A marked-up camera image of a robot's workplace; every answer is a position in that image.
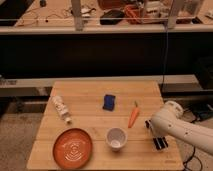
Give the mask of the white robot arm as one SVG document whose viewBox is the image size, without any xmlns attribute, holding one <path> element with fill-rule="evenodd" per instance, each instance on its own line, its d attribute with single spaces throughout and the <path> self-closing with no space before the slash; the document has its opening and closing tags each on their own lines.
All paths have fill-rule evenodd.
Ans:
<svg viewBox="0 0 213 171">
<path fill-rule="evenodd" d="M 213 156 L 213 129 L 180 119 L 183 108 L 175 101 L 167 101 L 150 118 L 153 135 L 167 135 L 180 139 Z"/>
</svg>

